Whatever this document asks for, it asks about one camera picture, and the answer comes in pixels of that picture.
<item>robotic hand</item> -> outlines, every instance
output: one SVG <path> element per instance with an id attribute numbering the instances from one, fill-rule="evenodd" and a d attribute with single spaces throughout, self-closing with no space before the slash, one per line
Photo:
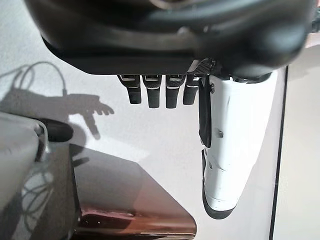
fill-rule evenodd
<path id="1" fill-rule="evenodd" d="M 141 76 L 151 108 L 199 90 L 203 203 L 215 219 L 236 206 L 268 123 L 276 73 L 305 45 L 315 0 L 25 0 L 44 43 L 89 74 L 118 75 L 132 104 Z"/>

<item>gray object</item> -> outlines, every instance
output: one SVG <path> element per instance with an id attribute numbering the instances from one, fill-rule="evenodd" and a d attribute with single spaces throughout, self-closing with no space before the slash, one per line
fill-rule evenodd
<path id="1" fill-rule="evenodd" d="M 0 212 L 22 187 L 33 162 L 42 158 L 47 139 L 43 123 L 0 112 Z"/>

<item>black robotic finger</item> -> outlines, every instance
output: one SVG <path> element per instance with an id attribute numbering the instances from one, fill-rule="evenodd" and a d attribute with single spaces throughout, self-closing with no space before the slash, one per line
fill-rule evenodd
<path id="1" fill-rule="evenodd" d="M 123 86 L 126 87 L 131 104 L 141 104 L 140 75 L 118 75 Z"/>
<path id="2" fill-rule="evenodd" d="M 149 108 L 157 109 L 160 106 L 160 86 L 162 75 L 143 75 L 142 80 L 148 95 Z"/>
<path id="3" fill-rule="evenodd" d="M 165 106 L 167 109 L 177 107 L 179 89 L 184 84 L 185 75 L 166 75 L 165 76 Z"/>
<path id="4" fill-rule="evenodd" d="M 183 91 L 183 105 L 193 105 L 197 91 L 199 89 L 200 77 L 195 77 L 192 74 L 186 76 L 186 83 Z"/>

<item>black edge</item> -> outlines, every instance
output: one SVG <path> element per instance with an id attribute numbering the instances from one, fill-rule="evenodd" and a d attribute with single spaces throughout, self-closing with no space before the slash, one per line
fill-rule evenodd
<path id="1" fill-rule="evenodd" d="M 284 92 L 283 92 L 283 100 L 282 100 L 282 117 L 281 117 L 281 127 L 280 127 L 280 136 L 279 136 L 279 149 L 278 149 L 278 159 L 277 159 L 277 167 L 276 167 L 276 174 L 275 174 L 275 185 L 274 185 L 274 195 L 273 195 L 273 206 L 272 206 L 272 215 L 271 215 L 269 240 L 274 239 L 276 210 L 277 210 L 277 199 L 278 199 L 278 187 L 279 187 L 279 175 L 280 175 L 280 163 L 281 163 L 282 143 L 283 143 L 283 135 L 284 135 L 284 122 L 285 122 L 285 110 L 286 110 L 288 73 L 289 73 L 289 66 L 286 67 L 285 78 L 284 78 Z"/>

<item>white table surface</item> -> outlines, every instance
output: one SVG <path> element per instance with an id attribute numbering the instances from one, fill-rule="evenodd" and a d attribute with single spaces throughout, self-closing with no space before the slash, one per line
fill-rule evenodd
<path id="1" fill-rule="evenodd" d="M 166 109 L 162 85 L 159 109 L 148 108 L 145 89 L 142 89 L 142 104 L 130 105 L 127 90 L 116 76 L 86 74 L 51 54 L 23 1 L 0 1 L 0 9 L 0 100 L 11 90 L 17 76 L 17 71 L 11 71 L 39 61 L 48 61 L 58 67 L 65 78 L 68 94 L 83 94 L 62 99 L 63 85 L 58 72 L 50 65 L 39 64 L 34 67 L 34 81 L 28 90 L 31 73 L 25 76 L 22 84 L 21 88 L 25 91 L 17 89 L 21 75 L 17 77 L 16 95 L 1 106 L 2 110 L 68 122 L 75 128 L 72 143 L 138 162 L 194 217 L 197 240 L 269 239 L 283 74 L 279 74 L 281 77 L 259 159 L 239 203 L 230 217 L 214 220 L 206 214 L 202 203 L 198 101 L 193 106 L 183 106 L 180 91 L 177 109 Z M 99 139 L 91 134 L 79 114 L 79 106 L 88 109 L 102 106 L 88 100 L 93 96 L 99 96 L 99 101 L 114 112 L 109 115 L 94 113 Z"/>

